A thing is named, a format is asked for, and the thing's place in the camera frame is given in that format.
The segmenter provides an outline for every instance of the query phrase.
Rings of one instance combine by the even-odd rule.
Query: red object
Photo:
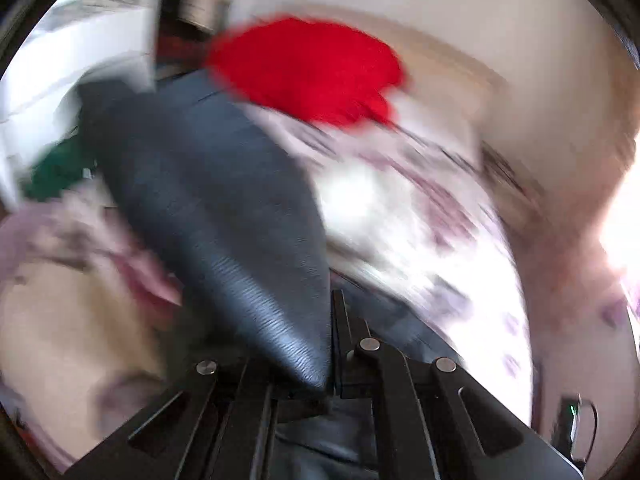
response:
[[[404,79],[394,51],[355,28],[284,17],[214,42],[206,65],[242,98],[306,122],[389,123],[380,91]]]

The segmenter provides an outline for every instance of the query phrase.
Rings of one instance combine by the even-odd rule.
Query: green cloth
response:
[[[93,173],[95,159],[81,149],[78,136],[63,139],[36,163],[23,191],[38,202],[58,198],[82,180],[85,169]]]

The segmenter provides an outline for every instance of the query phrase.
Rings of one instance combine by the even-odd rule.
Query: silver bolt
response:
[[[380,348],[380,341],[373,337],[366,337],[360,342],[360,348],[367,352],[375,352]]]
[[[216,373],[216,368],[218,368],[218,365],[216,364],[215,361],[200,361],[197,365],[196,365],[196,371],[197,373],[199,373],[200,375],[211,375]]]
[[[436,368],[448,374],[456,369],[456,363],[448,357],[441,357],[436,361]]]

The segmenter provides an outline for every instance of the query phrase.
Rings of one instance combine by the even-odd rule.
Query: red cloth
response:
[[[385,43],[340,23],[284,17],[215,41],[206,65],[243,98],[306,122],[387,124],[382,89],[404,79]]]

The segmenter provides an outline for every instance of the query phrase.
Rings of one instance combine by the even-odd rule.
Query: metal screw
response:
[[[218,368],[218,365],[216,364],[216,362],[215,361],[209,361],[209,360],[200,361],[196,365],[196,371],[200,375],[211,375],[211,374],[214,374],[214,373],[216,373],[216,368]]]
[[[360,348],[367,352],[375,352],[380,348],[380,341],[373,337],[366,337],[360,342]]]
[[[448,357],[441,357],[436,361],[436,368],[448,374],[456,369],[456,363]]]

